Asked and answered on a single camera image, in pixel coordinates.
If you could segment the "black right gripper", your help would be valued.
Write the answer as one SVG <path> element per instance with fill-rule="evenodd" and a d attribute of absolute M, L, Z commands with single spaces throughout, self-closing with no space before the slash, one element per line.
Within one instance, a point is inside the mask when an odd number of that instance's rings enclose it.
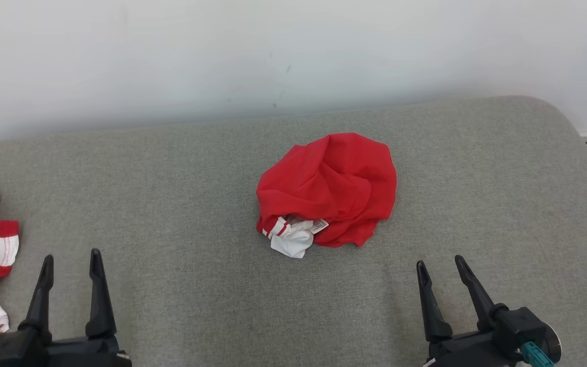
<path fill-rule="evenodd" d="M 421 298 L 424 335 L 429 344 L 429 357 L 424 366 L 515 366 L 492 341 L 492 330 L 499 328 L 501 312 L 508 311 L 504 303 L 494 303 L 482 283 L 461 255 L 455 256 L 459 276 L 468 288 L 477 315 L 479 332 L 452 337 L 450 324 L 443 319 L 433 292 L 433 282 L 423 261 L 416 264 Z"/>

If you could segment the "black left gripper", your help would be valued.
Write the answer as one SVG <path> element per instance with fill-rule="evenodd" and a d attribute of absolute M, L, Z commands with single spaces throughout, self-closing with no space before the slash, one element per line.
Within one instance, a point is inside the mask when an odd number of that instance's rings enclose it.
<path fill-rule="evenodd" d="M 54 257 L 45 256 L 19 331 L 0 333 L 0 366 L 131 366 L 132 360 L 114 337 L 116 319 L 102 255 L 96 248 L 91 250 L 89 277 L 92 294 L 87 337 L 46 344 L 42 339 L 52 339 L 49 292 L 54 284 Z"/>

